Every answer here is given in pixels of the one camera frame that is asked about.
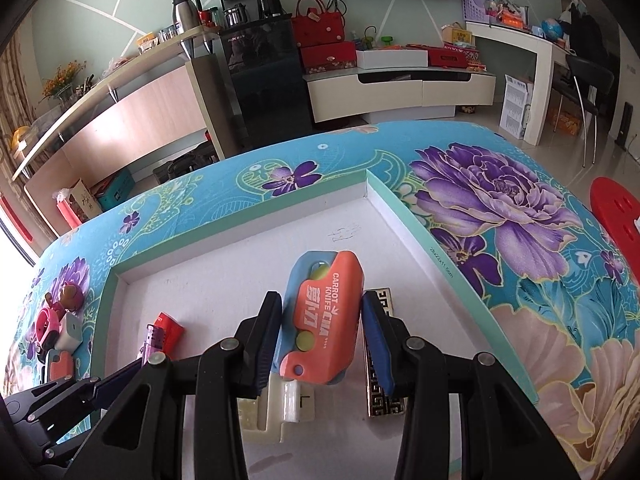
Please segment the yellow flower bouquet vase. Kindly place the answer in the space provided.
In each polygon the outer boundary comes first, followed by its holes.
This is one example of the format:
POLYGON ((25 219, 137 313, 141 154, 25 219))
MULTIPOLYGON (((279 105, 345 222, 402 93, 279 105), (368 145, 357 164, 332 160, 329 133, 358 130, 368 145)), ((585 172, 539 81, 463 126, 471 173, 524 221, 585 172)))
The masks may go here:
POLYGON ((86 63, 77 60, 58 66, 55 74, 43 83, 43 99, 59 100, 63 105, 70 104, 76 87, 75 80, 85 68, 86 63))

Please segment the orange blue naer toy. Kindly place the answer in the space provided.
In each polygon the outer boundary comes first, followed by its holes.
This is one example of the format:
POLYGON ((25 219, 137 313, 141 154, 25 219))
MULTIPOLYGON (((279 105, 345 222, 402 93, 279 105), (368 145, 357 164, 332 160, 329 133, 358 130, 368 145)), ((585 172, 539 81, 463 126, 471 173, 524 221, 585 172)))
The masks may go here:
POLYGON ((73 356, 66 350, 51 349, 47 353, 44 366, 44 381, 54 382, 60 378, 73 377, 75 364, 73 356))

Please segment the teal storage crate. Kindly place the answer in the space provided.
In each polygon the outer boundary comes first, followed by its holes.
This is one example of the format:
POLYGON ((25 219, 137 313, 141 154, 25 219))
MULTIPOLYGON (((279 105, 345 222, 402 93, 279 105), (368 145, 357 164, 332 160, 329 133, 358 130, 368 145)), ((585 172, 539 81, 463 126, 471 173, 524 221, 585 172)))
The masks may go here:
POLYGON ((108 211, 126 202, 134 189, 134 178, 128 168, 105 178, 93 189, 92 194, 103 211, 108 211))

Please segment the white square charger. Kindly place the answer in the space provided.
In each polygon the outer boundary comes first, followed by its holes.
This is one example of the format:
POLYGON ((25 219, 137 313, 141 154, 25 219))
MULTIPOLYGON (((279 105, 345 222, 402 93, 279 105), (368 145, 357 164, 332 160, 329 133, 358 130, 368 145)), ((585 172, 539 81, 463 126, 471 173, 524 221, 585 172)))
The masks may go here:
POLYGON ((60 333, 54 348, 56 351, 74 353, 81 343, 81 320, 73 312, 66 312, 60 322, 60 333))

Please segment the red white glue bottle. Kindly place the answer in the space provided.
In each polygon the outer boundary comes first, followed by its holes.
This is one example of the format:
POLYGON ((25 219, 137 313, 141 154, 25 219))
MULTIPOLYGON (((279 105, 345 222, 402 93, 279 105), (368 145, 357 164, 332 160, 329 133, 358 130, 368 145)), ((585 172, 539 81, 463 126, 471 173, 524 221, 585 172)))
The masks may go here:
POLYGON ((165 312, 157 315, 153 325, 164 332, 163 352, 173 358, 186 329, 165 312))

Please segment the red hanging knot decoration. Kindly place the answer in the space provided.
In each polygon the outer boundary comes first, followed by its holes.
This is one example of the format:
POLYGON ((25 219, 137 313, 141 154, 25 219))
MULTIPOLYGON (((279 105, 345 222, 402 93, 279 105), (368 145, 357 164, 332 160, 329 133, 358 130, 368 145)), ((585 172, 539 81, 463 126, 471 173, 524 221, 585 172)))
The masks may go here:
POLYGON ((21 234, 21 237, 24 238, 24 241, 28 244, 32 244, 34 238, 32 237, 32 233, 29 232, 29 229, 26 228, 20 217, 15 213, 9 201, 6 199, 6 196, 1 195, 0 197, 1 208, 9 218, 11 223, 14 225, 14 228, 21 234))

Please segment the brown pink puppy figurine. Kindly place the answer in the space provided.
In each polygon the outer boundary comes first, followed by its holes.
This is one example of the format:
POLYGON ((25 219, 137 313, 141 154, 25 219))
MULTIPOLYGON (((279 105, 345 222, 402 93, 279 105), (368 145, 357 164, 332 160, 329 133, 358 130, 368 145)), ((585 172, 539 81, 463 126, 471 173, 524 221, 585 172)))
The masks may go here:
POLYGON ((78 285, 65 282, 58 292, 60 293, 58 299, 55 299, 50 292, 47 292, 44 300, 46 300, 47 306, 56 312, 60 318, 66 312, 79 311, 84 305, 85 295, 78 285))

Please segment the white flat box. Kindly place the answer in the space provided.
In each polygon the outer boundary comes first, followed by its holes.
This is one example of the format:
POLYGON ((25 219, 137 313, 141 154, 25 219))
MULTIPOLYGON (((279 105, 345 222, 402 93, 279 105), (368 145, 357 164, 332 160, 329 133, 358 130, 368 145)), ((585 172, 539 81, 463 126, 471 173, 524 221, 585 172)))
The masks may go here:
POLYGON ((392 68, 425 68, 427 50, 378 49, 357 51, 357 66, 362 70, 391 70, 392 68))

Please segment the steel thermos jug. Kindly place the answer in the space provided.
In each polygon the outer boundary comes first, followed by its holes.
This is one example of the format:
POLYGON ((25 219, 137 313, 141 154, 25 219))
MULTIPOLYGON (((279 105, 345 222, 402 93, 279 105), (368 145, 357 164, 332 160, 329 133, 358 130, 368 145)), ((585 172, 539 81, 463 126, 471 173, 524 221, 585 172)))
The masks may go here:
POLYGON ((201 0, 172 0, 171 18, 178 35, 202 24, 201 0))

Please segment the orange carrot knife toy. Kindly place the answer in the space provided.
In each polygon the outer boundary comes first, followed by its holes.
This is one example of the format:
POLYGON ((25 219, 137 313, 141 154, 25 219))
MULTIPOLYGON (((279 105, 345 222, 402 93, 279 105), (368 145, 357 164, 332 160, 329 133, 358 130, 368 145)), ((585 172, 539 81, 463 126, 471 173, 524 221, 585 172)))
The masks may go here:
POLYGON ((342 380, 355 355, 363 283, 349 250, 301 255, 286 285, 272 369, 313 385, 342 380))

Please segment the cream hair claw clip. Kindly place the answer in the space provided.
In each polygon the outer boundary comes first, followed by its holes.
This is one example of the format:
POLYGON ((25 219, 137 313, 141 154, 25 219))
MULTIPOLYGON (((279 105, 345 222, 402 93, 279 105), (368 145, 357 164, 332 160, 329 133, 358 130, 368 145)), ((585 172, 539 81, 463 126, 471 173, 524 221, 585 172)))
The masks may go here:
POLYGON ((314 421, 315 407, 314 388, 271 373, 260 396, 238 400, 243 441, 283 443, 291 426, 314 421))

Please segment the gold black patterned lighter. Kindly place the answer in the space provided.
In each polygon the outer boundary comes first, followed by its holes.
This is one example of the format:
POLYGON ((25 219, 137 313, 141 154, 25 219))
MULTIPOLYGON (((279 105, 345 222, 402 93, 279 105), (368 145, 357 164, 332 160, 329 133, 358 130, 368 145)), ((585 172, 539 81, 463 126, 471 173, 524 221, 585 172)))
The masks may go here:
MULTIPOLYGON (((376 296, 384 312, 387 315, 394 314, 394 303, 392 290, 389 287, 376 288, 376 296)), ((367 413, 369 418, 379 418, 386 416, 402 415, 406 411, 406 400, 395 399, 388 396, 378 383, 367 342, 364 343, 366 350, 366 372, 367 372, 367 413)))

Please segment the magenta lighter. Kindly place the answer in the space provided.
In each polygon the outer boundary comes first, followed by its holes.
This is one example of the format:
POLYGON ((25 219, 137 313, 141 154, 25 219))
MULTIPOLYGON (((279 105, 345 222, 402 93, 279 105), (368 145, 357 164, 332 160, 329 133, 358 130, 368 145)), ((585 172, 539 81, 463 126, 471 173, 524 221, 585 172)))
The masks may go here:
POLYGON ((145 364, 149 361, 150 356, 156 352, 164 350, 165 331, 154 324, 146 326, 146 332, 142 347, 140 349, 141 363, 145 364))

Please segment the pink kids smartwatch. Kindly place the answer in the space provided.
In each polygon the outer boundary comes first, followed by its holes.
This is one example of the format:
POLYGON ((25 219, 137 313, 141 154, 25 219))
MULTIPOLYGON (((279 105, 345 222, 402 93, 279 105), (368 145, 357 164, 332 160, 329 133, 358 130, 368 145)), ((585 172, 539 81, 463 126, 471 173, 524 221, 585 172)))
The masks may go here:
POLYGON ((43 307, 35 322, 35 334, 41 352, 52 349, 60 336, 60 318, 51 307, 43 307))

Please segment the white side desk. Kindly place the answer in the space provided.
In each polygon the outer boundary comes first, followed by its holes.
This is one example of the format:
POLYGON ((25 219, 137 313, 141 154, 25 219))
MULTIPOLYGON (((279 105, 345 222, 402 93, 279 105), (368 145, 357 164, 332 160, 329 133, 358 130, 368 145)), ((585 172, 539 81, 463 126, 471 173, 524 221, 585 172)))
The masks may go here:
POLYGON ((472 32, 483 60, 488 61, 493 72, 533 81, 524 141, 538 145, 547 118, 554 71, 557 67, 568 67, 566 57, 570 51, 521 29, 470 21, 465 22, 465 28, 472 32))

